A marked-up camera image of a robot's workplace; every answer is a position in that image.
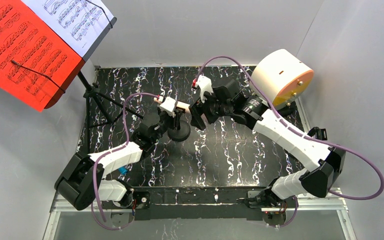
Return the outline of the tall black mic stand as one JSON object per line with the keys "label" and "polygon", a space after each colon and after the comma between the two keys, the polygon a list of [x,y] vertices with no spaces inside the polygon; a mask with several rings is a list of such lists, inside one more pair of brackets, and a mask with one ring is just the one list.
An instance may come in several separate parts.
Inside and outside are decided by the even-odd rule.
{"label": "tall black mic stand", "polygon": [[167,129],[168,137],[175,142],[185,141],[191,134],[189,123],[182,119],[183,110],[175,109]]}

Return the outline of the pink-headed microphone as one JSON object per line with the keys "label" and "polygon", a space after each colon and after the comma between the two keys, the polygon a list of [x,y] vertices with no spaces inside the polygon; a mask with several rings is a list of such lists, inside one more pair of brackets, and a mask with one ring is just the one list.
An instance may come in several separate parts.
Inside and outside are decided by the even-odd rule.
{"label": "pink-headed microphone", "polygon": [[190,114],[191,111],[189,109],[190,105],[188,103],[185,103],[185,102],[182,102],[182,101],[178,101],[177,100],[177,106],[176,106],[176,109],[179,109],[181,111],[184,111],[185,113],[187,114]]}

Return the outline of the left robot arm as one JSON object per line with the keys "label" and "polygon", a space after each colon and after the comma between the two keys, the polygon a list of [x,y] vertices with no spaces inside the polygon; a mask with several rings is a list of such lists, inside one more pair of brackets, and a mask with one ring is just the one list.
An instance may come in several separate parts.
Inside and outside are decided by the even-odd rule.
{"label": "left robot arm", "polygon": [[168,113],[158,110],[143,117],[127,144],[103,152],[75,153],[54,184],[54,189],[76,210],[84,210],[94,200],[113,201],[129,208],[134,201],[132,188],[121,180],[106,180],[120,168],[140,162],[155,149],[164,134],[175,142],[186,140],[191,129],[181,117],[185,110]]}

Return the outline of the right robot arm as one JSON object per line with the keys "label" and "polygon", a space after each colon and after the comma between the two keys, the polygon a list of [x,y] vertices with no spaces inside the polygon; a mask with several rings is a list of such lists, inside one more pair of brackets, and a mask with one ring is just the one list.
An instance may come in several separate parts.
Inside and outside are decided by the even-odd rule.
{"label": "right robot arm", "polygon": [[256,196],[242,199],[249,208],[277,206],[284,200],[311,194],[318,198],[328,195],[333,183],[342,171],[345,152],[318,143],[314,138],[289,124],[283,117],[276,117],[263,99],[256,94],[247,97],[238,82],[212,87],[212,81],[201,75],[192,82],[199,98],[189,106],[191,126],[200,130],[206,123],[213,124],[220,117],[230,117],[236,123],[260,133],[295,157],[303,169],[274,179]]}

